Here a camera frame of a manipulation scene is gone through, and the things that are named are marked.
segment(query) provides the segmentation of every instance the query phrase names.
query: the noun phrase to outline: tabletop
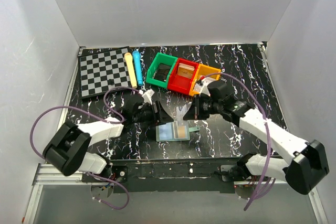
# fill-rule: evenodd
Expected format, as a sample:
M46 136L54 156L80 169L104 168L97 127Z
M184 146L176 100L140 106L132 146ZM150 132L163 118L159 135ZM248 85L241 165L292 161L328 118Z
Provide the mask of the tabletop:
M232 45L194 45L194 46L161 46L131 48L141 54L142 74L145 80L146 71L158 52L172 55L231 74L241 80L256 96L265 109L266 114L275 123L286 128L281 110L273 90L259 44ZM83 49L80 55L102 52L108 48ZM223 78L234 87L238 98L249 98L248 93L235 81ZM159 100L164 109L176 118L176 107L191 105L192 97L166 90L144 82L143 90L152 89L155 94L152 100ZM114 109L120 109L132 97L130 91L114 93L108 96L108 103ZM102 118L111 115L104 106L102 96L86 100L80 99L80 80L76 76L70 106L75 106ZM95 119L80 112L69 110L67 119L72 122L90 123ZM248 132L226 122L219 115L211 115L206 121L189 121L190 127L200 126L198 132L191 133L189 141L157 142L155 128L143 124L125 126L120 137L101 141L89 148L89 152L101 153L109 159L176 159L202 157L240 157L249 152L266 154L266 145Z

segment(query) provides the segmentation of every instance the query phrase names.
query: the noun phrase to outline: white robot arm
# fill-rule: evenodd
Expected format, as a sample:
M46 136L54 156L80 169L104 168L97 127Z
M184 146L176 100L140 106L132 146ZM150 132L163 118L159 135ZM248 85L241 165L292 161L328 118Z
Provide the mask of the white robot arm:
M223 81L213 81L203 90L204 93L194 97L184 120L206 120L211 114L220 114L226 121L267 144L265 120L253 104L237 100ZM308 142L294 136L270 119L267 119L267 124L271 147L282 158L270 158L265 176L286 181L297 192L308 194L329 173L324 146L317 140ZM261 175L265 162L264 156L247 154L228 175L245 179L251 175Z
M98 154L87 152L88 147L111 137L120 136L124 124L148 122L160 125L173 122L159 101L152 102L153 93L153 90L148 90L126 103L122 110L126 118L123 124L97 121L75 125L66 121L44 149L43 157L65 176L70 176L77 170L101 174L108 168L108 160ZM119 122L112 117L106 121Z

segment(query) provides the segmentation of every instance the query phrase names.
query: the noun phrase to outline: white backdrop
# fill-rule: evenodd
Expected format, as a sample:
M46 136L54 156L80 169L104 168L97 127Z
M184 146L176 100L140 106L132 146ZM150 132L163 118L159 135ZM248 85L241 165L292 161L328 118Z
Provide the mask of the white backdrop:
M62 105L78 44L54 0L0 0L0 223L21 223L40 158L29 144L38 115ZM36 146L55 133L59 112L39 123Z
M269 40L290 0L56 0L80 46Z
M336 223L335 13L335 0L292 0L267 48L289 130L326 147L330 174L317 189L329 223Z

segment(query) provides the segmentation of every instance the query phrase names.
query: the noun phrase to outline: checkerboard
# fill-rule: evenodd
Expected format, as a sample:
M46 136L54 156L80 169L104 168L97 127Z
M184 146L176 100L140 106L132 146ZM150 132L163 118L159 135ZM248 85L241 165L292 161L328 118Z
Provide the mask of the checkerboard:
M131 86L124 54L128 48L79 57L81 98L104 94L113 87Z

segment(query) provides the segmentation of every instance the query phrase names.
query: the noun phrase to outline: green tray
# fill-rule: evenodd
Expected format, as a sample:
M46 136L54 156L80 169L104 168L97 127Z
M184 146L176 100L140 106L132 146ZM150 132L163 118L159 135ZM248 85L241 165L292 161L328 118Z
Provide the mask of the green tray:
M146 82L166 89L170 74L173 71L176 61L177 61L177 57L174 57L171 55L165 55L165 54L158 52L151 66L147 70ZM170 71L167 76L167 80L165 82L153 79L153 75L155 74L159 64L161 63L171 66Z

